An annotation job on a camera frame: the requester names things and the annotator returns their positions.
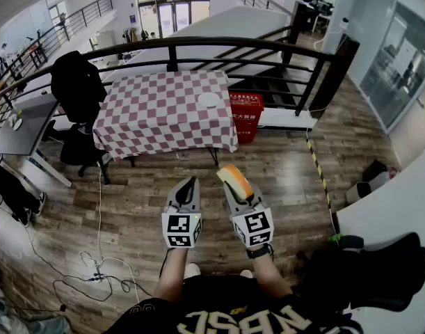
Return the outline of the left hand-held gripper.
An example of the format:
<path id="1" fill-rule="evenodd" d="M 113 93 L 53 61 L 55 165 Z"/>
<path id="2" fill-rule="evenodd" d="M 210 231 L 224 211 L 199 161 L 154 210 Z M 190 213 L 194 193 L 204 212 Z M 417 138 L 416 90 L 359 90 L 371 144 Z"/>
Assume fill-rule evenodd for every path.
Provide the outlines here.
<path id="1" fill-rule="evenodd" d="M 188 177 L 177 183 L 168 193 L 166 207 L 189 210 L 200 208 L 200 182 Z M 163 238 L 168 248 L 194 248 L 202 231 L 201 213 L 166 212 L 161 215 Z"/>

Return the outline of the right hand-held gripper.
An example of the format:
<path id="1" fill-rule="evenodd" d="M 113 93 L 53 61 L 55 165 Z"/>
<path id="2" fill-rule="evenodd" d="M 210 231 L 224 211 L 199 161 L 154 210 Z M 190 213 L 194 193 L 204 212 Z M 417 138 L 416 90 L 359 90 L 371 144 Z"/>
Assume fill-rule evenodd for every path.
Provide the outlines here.
<path id="1" fill-rule="evenodd" d="M 252 185 L 252 205 L 238 198 L 227 182 L 223 184 L 223 188 L 231 211 L 233 230 L 246 248 L 271 243 L 274 232 L 273 217 L 271 209 L 263 203 L 259 187 Z"/>

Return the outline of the pale yellow cake slice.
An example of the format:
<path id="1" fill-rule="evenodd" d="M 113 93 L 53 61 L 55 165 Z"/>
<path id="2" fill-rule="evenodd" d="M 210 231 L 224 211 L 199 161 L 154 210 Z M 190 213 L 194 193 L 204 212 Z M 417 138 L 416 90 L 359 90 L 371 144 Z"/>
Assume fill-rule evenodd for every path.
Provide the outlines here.
<path id="1" fill-rule="evenodd" d="M 254 195 L 249 181 L 235 165 L 227 164 L 216 174 L 223 183 L 226 183 L 233 190 L 239 200 L 246 200 Z"/>

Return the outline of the white plate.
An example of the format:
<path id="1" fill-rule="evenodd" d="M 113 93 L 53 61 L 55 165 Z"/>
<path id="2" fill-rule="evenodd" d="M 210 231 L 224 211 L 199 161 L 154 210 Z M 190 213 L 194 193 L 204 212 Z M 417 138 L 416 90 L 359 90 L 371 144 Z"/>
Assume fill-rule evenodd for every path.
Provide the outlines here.
<path id="1" fill-rule="evenodd" d="M 198 103 L 207 108 L 215 107 L 220 102 L 220 96 L 213 92 L 201 93 L 198 96 Z"/>

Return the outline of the person's left forearm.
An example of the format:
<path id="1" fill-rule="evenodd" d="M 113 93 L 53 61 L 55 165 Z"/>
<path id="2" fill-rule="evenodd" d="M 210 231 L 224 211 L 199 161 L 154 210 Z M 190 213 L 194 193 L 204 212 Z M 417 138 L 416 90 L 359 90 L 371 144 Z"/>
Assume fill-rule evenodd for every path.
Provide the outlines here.
<path id="1" fill-rule="evenodd" d="M 168 252 L 153 298 L 171 303 L 181 299 L 187 255 L 188 248 L 174 248 Z"/>

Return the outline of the person's right forearm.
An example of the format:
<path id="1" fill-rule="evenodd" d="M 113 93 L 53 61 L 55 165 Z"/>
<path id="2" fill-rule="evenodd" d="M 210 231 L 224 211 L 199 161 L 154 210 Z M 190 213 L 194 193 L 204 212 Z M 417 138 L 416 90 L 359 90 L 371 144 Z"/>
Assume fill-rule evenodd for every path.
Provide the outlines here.
<path id="1" fill-rule="evenodd" d="M 270 255 L 252 259 L 252 265 L 257 282 L 267 295 L 280 299 L 293 294 L 289 283 L 281 276 Z"/>

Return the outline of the black wrist watch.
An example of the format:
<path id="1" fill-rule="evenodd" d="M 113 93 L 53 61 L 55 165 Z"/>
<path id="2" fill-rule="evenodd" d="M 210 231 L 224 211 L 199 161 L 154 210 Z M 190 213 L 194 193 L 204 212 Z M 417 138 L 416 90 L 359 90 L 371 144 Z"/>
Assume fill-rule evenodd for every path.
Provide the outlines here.
<path id="1" fill-rule="evenodd" d="M 269 243 L 265 243 L 253 246 L 252 248 L 247 248 L 246 253 L 250 259 L 256 259 L 264 255 L 272 256 L 273 248 Z"/>

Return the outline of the yellow black hazard tape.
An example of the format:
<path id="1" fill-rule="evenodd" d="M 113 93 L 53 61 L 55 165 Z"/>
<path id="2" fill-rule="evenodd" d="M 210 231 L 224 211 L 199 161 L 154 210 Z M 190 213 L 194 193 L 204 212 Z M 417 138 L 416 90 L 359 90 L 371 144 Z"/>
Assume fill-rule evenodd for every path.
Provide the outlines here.
<path id="1" fill-rule="evenodd" d="M 318 159 L 316 157 L 316 153 L 314 152 L 314 150 L 312 148 L 312 144 L 310 143 L 309 137 L 306 136 L 305 139 L 306 139 L 306 143 L 307 143 L 308 149 L 309 149 L 309 151 L 310 151 L 310 153 L 312 155 L 313 162 L 314 162 L 314 164 L 316 166 L 317 172 L 318 172 L 319 177 L 321 179 L 321 183 L 323 185 L 323 190 L 324 190 L 325 197 L 326 197 L 326 202 L 327 202 L 328 210 L 329 210 L 330 215 L 331 215 L 332 214 L 332 208 L 331 208 L 330 195 L 329 195 L 328 185 L 327 185 L 326 179 L 325 179 L 325 177 L 323 175 L 323 171 L 322 171 L 322 169 L 320 167 L 320 164 L 318 162 Z"/>

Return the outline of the red white checkered tablecloth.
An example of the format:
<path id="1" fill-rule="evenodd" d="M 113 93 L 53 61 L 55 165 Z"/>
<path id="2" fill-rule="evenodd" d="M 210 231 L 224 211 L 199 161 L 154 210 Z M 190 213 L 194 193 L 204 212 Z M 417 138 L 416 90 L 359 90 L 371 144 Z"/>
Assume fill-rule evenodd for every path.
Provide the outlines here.
<path id="1" fill-rule="evenodd" d="M 181 71 L 129 75 L 113 80 L 93 125 L 95 147 L 121 160 L 192 148 L 238 148 L 227 75 Z M 201 93 L 220 96 L 215 107 Z"/>

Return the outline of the red fire extinguisher box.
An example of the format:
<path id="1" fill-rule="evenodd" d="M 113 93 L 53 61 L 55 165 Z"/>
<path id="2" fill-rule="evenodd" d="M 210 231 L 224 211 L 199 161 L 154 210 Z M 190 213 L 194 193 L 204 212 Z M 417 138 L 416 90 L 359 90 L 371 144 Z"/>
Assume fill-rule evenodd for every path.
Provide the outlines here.
<path id="1" fill-rule="evenodd" d="M 262 95 L 257 93 L 229 92 L 232 118 L 239 143 L 252 143 L 259 119 L 264 110 Z"/>

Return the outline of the person's black printed jersey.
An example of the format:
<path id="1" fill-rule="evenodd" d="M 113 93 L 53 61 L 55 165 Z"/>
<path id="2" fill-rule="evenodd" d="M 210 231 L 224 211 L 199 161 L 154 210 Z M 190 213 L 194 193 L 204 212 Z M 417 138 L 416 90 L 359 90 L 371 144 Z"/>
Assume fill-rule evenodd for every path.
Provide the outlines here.
<path id="1" fill-rule="evenodd" d="M 363 334 L 359 323 L 289 294 L 265 294 L 243 276 L 194 276 L 176 303 L 150 298 L 103 334 Z"/>

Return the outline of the black office chair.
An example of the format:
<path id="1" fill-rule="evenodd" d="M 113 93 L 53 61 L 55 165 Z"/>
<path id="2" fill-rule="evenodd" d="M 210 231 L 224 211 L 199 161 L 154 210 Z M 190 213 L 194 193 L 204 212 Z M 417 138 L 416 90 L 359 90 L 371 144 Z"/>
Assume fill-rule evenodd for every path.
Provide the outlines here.
<path id="1" fill-rule="evenodd" d="M 111 181 L 102 159 L 106 152 L 95 147 L 93 135 L 82 133 L 79 130 L 80 124 L 73 124 L 69 130 L 59 132 L 54 129 L 55 123 L 55 120 L 51 120 L 46 126 L 45 132 L 42 135 L 42 141 L 53 139 L 61 142 L 63 146 L 60 161 L 67 165 L 79 166 L 79 177 L 84 176 L 84 172 L 88 167 L 97 164 L 100 167 L 104 184 L 109 185 Z"/>

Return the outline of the black bag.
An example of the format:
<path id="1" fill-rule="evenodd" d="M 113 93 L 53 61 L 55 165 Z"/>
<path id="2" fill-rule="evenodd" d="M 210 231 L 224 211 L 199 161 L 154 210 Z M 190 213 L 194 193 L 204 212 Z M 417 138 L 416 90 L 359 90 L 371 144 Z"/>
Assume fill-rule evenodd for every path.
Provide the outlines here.
<path id="1" fill-rule="evenodd" d="M 333 312 L 364 307 L 402 312 L 425 283 L 425 247 L 415 232 L 374 250 L 364 248 L 363 238 L 346 235 L 337 247 L 297 257 L 305 271 L 301 296 Z"/>

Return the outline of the dark curved metal railing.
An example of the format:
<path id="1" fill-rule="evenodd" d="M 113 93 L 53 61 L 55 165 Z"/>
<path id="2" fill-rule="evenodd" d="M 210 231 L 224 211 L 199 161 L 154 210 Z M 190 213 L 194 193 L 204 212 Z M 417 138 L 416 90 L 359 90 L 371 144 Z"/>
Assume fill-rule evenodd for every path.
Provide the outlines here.
<path id="1" fill-rule="evenodd" d="M 164 51 L 164 56 L 153 57 L 148 61 L 130 61 L 123 65 L 103 67 L 99 71 L 115 72 L 117 70 L 132 70 L 138 67 L 143 67 L 145 71 L 150 71 L 152 66 L 164 65 L 169 71 L 176 72 L 181 70 L 182 67 L 187 67 L 190 71 L 194 71 L 193 67 L 204 59 L 215 57 L 233 47 L 281 51 L 284 65 L 293 60 L 297 61 L 300 66 L 312 71 L 308 82 L 310 96 L 304 106 L 299 106 L 295 109 L 291 107 L 288 109 L 268 108 L 292 110 L 297 116 L 302 113 L 303 109 L 306 109 L 313 118 L 319 119 L 341 86 L 360 45 L 357 41 L 346 38 L 341 42 L 334 54 L 327 54 L 290 44 L 288 40 L 288 37 L 271 41 L 256 38 L 187 36 L 130 42 L 106 49 L 90 51 L 85 53 L 83 57 L 91 61 L 110 54 L 119 56 L 133 51 L 142 54 L 147 50 L 158 49 Z"/>

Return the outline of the white counter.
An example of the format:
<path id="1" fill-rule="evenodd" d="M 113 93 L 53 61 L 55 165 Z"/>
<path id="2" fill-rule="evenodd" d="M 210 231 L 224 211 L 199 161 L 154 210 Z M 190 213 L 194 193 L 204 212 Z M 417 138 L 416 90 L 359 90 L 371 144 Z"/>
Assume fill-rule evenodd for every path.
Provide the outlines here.
<path id="1" fill-rule="evenodd" d="M 425 151 L 396 177 L 367 197 L 337 212 L 342 234 L 364 239 L 365 246 L 388 244 L 416 232 L 425 246 Z M 364 334 L 425 332 L 425 283 L 403 312 L 365 308 L 358 315 Z"/>

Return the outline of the grey desk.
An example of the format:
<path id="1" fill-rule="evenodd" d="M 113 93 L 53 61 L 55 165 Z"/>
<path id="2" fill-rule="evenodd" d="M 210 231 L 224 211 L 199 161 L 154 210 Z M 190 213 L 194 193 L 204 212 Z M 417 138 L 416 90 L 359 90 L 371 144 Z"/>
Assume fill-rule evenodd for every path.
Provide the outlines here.
<path id="1" fill-rule="evenodd" d="M 14 128 L 6 122 L 1 127 L 0 155 L 21 156 L 32 161 L 37 169 L 70 188 L 71 181 L 37 153 L 42 136 L 57 107 L 58 101 L 51 93 L 16 103 L 10 115 L 16 115 L 20 124 L 18 128 Z"/>

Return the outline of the white cabinet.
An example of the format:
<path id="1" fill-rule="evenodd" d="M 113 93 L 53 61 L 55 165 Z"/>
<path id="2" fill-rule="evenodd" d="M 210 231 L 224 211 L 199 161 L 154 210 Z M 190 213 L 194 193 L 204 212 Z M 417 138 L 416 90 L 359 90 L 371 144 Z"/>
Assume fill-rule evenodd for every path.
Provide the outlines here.
<path id="1" fill-rule="evenodd" d="M 115 36 L 112 30 L 100 31 L 97 36 L 98 49 L 106 49 L 116 45 Z M 110 54 L 102 58 L 104 62 L 115 62 L 118 60 L 115 54 Z"/>

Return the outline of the glass entrance door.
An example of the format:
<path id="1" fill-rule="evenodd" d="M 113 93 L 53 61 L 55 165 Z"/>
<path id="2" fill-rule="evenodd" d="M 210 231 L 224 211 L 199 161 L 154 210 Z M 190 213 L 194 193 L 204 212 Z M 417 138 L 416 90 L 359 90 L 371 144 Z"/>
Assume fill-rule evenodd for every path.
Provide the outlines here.
<path id="1" fill-rule="evenodd" d="M 141 29 L 149 36 L 165 38 L 205 19 L 210 0 L 138 0 Z"/>

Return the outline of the balcony metal railing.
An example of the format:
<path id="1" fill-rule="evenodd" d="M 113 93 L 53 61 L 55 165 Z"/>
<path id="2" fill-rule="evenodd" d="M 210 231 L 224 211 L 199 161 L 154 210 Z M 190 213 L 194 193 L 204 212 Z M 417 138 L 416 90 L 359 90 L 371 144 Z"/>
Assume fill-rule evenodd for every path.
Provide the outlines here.
<path id="1" fill-rule="evenodd" d="M 55 25 L 41 32 L 27 49 L 20 52 L 1 73 L 0 90 L 14 83 L 18 77 L 39 70 L 64 44 L 88 28 L 94 21 L 113 10 L 112 0 L 96 0 L 68 15 L 55 18 Z"/>

